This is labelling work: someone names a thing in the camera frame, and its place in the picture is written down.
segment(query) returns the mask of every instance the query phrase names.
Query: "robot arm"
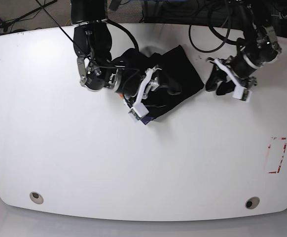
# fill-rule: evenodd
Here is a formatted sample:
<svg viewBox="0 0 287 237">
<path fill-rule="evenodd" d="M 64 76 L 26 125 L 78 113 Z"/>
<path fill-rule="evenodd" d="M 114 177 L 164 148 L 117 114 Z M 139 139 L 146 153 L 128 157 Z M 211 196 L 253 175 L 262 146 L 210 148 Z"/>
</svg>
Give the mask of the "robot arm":
<svg viewBox="0 0 287 237">
<path fill-rule="evenodd" d="M 107 17 L 104 0 L 72 0 L 71 19 L 74 29 L 73 45 L 77 55 L 80 84 L 91 91 L 107 86 L 107 70 L 111 66 L 110 49 L 112 38 L 105 20 Z"/>
<path fill-rule="evenodd" d="M 235 43 L 235 57 L 230 56 L 226 60 L 208 59 L 214 64 L 214 68 L 206 83 L 206 90 L 216 90 L 217 95 L 233 91 L 234 98 L 248 102 L 250 89 L 257 84 L 256 78 L 251 76 L 252 73 L 265 63 L 274 61 L 282 49 L 263 1 L 245 0 L 235 7 L 242 22 L 245 39 L 238 39 Z"/>
</svg>

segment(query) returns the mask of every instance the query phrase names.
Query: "white tabletop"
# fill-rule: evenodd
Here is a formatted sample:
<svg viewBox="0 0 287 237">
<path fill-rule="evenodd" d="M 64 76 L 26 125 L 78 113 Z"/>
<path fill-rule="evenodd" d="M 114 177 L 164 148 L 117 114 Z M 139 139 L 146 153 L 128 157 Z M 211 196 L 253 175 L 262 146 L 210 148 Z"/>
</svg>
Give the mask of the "white tabletop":
<svg viewBox="0 0 287 237">
<path fill-rule="evenodd" d="M 230 45 L 196 52 L 187 26 L 126 26 L 145 53 L 181 44 L 203 82 L 212 69 L 206 57 L 235 54 Z M 112 55 L 120 56 L 131 42 L 109 29 Z M 73 27 L 66 31 L 73 35 Z M 205 27 L 192 36 L 203 49 L 220 43 Z M 143 221 L 286 209 L 287 149 L 280 173 L 270 174 L 287 143 L 287 39 L 280 44 L 279 60 L 255 74 L 250 103 L 202 91 L 144 126 L 133 123 L 117 94 L 79 86 L 72 43 L 59 29 L 0 37 L 1 199 L 57 214 Z M 44 203 L 33 203 L 30 192 Z M 251 197 L 261 200 L 254 210 L 245 208 Z"/>
</svg>

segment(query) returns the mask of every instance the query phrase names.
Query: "cable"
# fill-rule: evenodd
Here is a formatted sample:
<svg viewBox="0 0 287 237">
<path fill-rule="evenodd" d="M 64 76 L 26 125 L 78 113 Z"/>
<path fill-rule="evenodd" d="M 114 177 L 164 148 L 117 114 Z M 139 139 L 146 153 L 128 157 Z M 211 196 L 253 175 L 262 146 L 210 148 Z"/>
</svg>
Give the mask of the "cable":
<svg viewBox="0 0 287 237">
<path fill-rule="evenodd" d="M 271 5 L 274 7 L 274 9 L 275 9 L 275 10 L 277 10 L 277 11 L 279 12 L 280 16 L 283 18 L 283 14 L 282 14 L 282 12 L 281 12 L 281 11 L 279 11 L 277 7 L 275 7 L 275 5 L 272 3 L 272 1 L 270 1 L 270 3 L 271 3 Z"/>
<path fill-rule="evenodd" d="M 125 5 L 125 4 L 128 4 L 130 3 L 131 0 L 127 1 L 127 2 L 124 2 L 124 3 L 121 3 L 120 5 Z"/>
<path fill-rule="evenodd" d="M 99 68 L 107 68 L 107 69 L 123 69 L 123 70 L 136 70 L 136 71 L 139 71 L 138 68 L 126 68 L 126 67 L 123 67 L 123 66 L 114 66 L 114 67 L 107 67 L 107 66 L 100 66 L 97 64 L 97 62 L 94 60 L 94 59 L 91 59 L 91 62 L 99 67 Z"/>
<path fill-rule="evenodd" d="M 141 22 L 143 22 L 143 21 L 144 21 L 144 11 L 142 11 L 142 14 L 143 14 L 143 16 L 142 16 L 142 18 L 139 20 L 139 22 L 138 22 L 138 23 L 141 23 Z"/>
<path fill-rule="evenodd" d="M 65 23 L 65 26 L 67 26 L 67 24 L 70 22 L 70 19 Z"/>
<path fill-rule="evenodd" d="M 223 28 L 224 25 L 227 23 L 228 20 L 229 20 L 229 17 L 227 17 L 227 18 L 225 19 L 225 21 L 224 21 L 223 24 L 220 26 L 220 28 Z"/>
<path fill-rule="evenodd" d="M 32 17 L 32 18 L 28 18 L 28 19 L 23 19 L 23 20 L 19 20 L 17 22 L 21 22 L 21 21 L 28 21 L 28 20 L 33 20 L 39 13 L 40 13 L 41 9 Z M 8 22 L 8 21 L 13 21 L 13 20 L 16 20 L 17 18 L 15 19 L 11 19 L 11 20 L 7 20 L 7 21 L 4 21 L 5 23 Z M 15 23 L 17 22 L 14 22 L 11 26 L 11 29 L 10 29 L 10 33 L 12 32 L 12 29 L 13 29 L 13 26 Z"/>
<path fill-rule="evenodd" d="M 156 106 L 156 105 L 145 105 L 146 107 L 156 107 L 156 108 L 162 108 L 166 107 L 167 105 L 161 105 L 161 106 Z"/>
<path fill-rule="evenodd" d="M 128 35 L 128 37 L 130 38 L 130 40 L 133 42 L 135 49 L 139 50 L 138 43 L 137 43 L 135 37 L 129 32 L 129 30 L 127 30 L 125 27 L 123 27 L 123 26 L 119 25 L 118 23 L 113 22 L 113 21 L 111 21 L 109 19 L 107 19 L 106 22 L 111 24 L 111 25 L 113 25 L 113 26 L 115 26 L 115 27 L 117 27 L 117 28 L 119 28 L 119 29 L 121 29 L 123 32 L 125 32 Z"/>
<path fill-rule="evenodd" d="M 209 29 L 211 30 L 211 32 L 212 32 L 217 38 L 219 38 L 220 40 L 224 40 L 225 37 L 222 36 L 221 34 L 219 34 L 219 33 L 214 29 L 214 27 L 213 27 L 213 25 L 212 25 L 212 22 L 211 22 L 212 14 L 213 14 L 215 8 L 216 8 L 219 4 L 220 4 L 220 2 L 217 2 L 217 3 L 213 4 L 212 7 L 209 9 L 208 14 L 207 14 L 207 25 L 208 25 Z M 230 19 L 231 24 L 232 24 L 231 14 L 228 14 L 227 19 Z M 236 41 L 229 40 L 229 39 L 227 39 L 227 42 L 226 42 L 226 43 L 227 43 L 227 44 L 230 44 L 230 45 L 237 45 L 237 42 L 236 42 Z"/>
<path fill-rule="evenodd" d="M 40 2 L 38 0 L 35 0 L 37 2 L 37 4 L 40 6 L 41 9 L 43 9 L 43 11 L 56 23 L 56 25 L 59 27 L 59 29 L 68 37 L 68 39 L 70 39 L 70 41 L 78 47 L 78 49 L 80 49 L 80 51 L 84 54 L 85 57 L 89 58 L 91 60 L 91 58 L 80 48 L 80 46 L 74 42 L 73 39 L 71 39 L 71 37 L 63 30 L 63 28 L 58 24 L 58 22 L 48 13 L 48 11 L 40 4 Z"/>
<path fill-rule="evenodd" d="M 227 1 L 227 0 L 224 0 L 224 3 L 225 3 L 225 5 L 226 5 L 226 11 L 227 11 L 228 18 L 231 19 L 231 14 L 230 14 L 230 11 L 229 11 L 228 1 Z M 202 6 L 202 7 L 198 10 L 198 12 L 195 14 L 194 17 L 196 17 L 197 14 L 198 14 L 202 9 L 204 9 L 204 7 L 206 7 L 206 5 Z M 222 44 L 221 44 L 220 46 L 218 46 L 217 48 L 213 49 L 213 50 L 202 50 L 202 49 L 199 49 L 198 47 L 196 47 L 196 46 L 194 45 L 193 40 L 192 40 L 192 37 L 191 37 L 191 28 L 192 28 L 192 25 L 189 25 L 189 28 L 188 28 L 189 41 L 191 42 L 193 48 L 195 48 L 195 49 L 196 49 L 197 51 L 199 51 L 199 52 L 202 52 L 202 53 L 213 53 L 213 52 L 216 52 L 216 51 L 218 51 L 219 49 L 221 49 L 221 48 L 226 44 L 226 42 L 228 41 L 228 37 L 229 37 L 229 35 L 230 35 L 231 26 L 232 26 L 231 23 L 232 23 L 231 20 L 228 21 L 227 34 L 226 34 L 226 36 L 225 36 L 225 38 L 224 38 Z"/>
<path fill-rule="evenodd" d="M 129 82 L 129 80 L 130 80 L 131 78 L 133 78 L 135 75 L 137 75 L 138 72 L 139 72 L 139 69 L 137 69 L 136 72 L 134 72 L 130 77 L 128 77 L 128 78 L 125 80 L 125 82 L 124 82 L 124 84 L 123 84 L 123 86 L 122 86 L 122 96 L 123 96 L 123 99 L 126 101 L 126 103 L 127 103 L 127 105 L 128 105 L 129 107 L 131 107 L 131 104 L 130 104 L 129 100 L 126 99 L 126 97 L 125 97 L 125 93 L 124 93 L 125 85 L 127 84 L 127 82 Z"/>
</svg>

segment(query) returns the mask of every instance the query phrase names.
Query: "black cloth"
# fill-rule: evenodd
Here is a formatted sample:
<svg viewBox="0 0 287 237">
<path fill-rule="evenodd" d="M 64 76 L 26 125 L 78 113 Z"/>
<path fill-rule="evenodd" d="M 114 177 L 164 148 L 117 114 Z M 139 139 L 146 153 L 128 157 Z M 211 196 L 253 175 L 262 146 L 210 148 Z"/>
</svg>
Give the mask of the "black cloth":
<svg viewBox="0 0 287 237">
<path fill-rule="evenodd" d="M 204 88 L 204 83 L 190 63 L 181 45 L 163 55 L 154 53 L 151 57 L 146 57 L 134 49 L 129 49 L 113 62 L 120 60 L 125 63 L 126 67 L 139 68 L 141 75 L 144 74 L 147 68 L 159 65 L 162 70 L 157 72 L 161 81 L 167 81 L 169 85 L 176 88 L 179 84 L 180 94 L 170 95 L 167 88 L 161 88 L 149 92 L 148 98 L 142 100 L 149 110 L 149 114 L 142 119 L 145 124 L 172 110 L 182 101 Z M 130 102 L 133 104 L 135 100 L 136 98 L 131 98 Z"/>
</svg>

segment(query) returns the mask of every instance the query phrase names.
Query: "round hole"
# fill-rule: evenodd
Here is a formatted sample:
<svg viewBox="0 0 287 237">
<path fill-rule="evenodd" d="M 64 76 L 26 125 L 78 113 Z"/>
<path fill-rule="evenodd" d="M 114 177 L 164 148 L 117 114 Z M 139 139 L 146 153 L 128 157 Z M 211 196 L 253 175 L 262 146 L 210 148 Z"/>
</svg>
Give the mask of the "round hole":
<svg viewBox="0 0 287 237">
<path fill-rule="evenodd" d="M 251 201 L 248 201 L 247 202 L 247 208 L 250 208 L 252 206 L 252 202 Z"/>
<path fill-rule="evenodd" d="M 32 193 L 32 195 L 33 195 L 33 197 L 36 198 L 36 199 L 39 198 L 39 195 L 38 195 L 37 193 Z"/>
<path fill-rule="evenodd" d="M 246 201 L 246 209 L 254 209 L 256 208 L 260 203 L 260 199 L 258 197 L 252 197 L 249 200 Z"/>
<path fill-rule="evenodd" d="M 30 199 L 36 204 L 42 204 L 44 202 L 43 197 L 39 193 L 36 193 L 36 192 L 30 193 Z"/>
</svg>

